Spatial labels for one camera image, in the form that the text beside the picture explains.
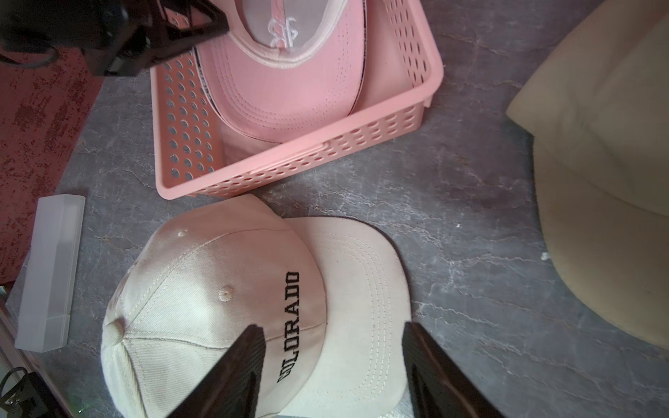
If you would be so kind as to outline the white pink baseball cap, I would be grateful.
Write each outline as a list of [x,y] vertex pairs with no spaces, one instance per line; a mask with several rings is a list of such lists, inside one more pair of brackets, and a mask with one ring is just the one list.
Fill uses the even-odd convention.
[[379,417],[407,387],[409,288],[391,242],[353,219],[283,219],[246,194],[148,240],[111,298],[101,365],[125,417],[166,417],[249,325],[259,417]]

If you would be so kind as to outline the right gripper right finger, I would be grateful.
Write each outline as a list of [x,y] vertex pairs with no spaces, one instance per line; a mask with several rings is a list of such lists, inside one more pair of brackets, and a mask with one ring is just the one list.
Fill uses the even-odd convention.
[[414,416],[503,418],[421,324],[404,325],[402,353]]

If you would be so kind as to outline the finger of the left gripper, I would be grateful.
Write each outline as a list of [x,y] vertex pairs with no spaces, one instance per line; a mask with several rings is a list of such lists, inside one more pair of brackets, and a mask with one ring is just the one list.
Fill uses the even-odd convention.
[[150,1],[149,63],[163,64],[229,31],[226,14],[211,1]]

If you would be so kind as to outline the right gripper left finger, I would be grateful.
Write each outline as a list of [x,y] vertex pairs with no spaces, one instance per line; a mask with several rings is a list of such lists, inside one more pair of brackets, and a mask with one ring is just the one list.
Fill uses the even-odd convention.
[[254,418],[266,353],[263,329],[248,326],[170,418]]

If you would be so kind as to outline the beige baseball cap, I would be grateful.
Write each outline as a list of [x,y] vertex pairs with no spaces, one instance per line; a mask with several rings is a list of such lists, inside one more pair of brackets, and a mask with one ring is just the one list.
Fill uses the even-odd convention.
[[534,138],[538,213],[560,278],[668,344],[668,4],[606,1],[510,103]]

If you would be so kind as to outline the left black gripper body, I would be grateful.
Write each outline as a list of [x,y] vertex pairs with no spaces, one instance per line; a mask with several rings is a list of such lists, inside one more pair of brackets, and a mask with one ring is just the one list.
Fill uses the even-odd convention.
[[38,69],[78,49],[95,76],[135,77],[149,66],[156,10],[153,1],[3,1],[1,63]]

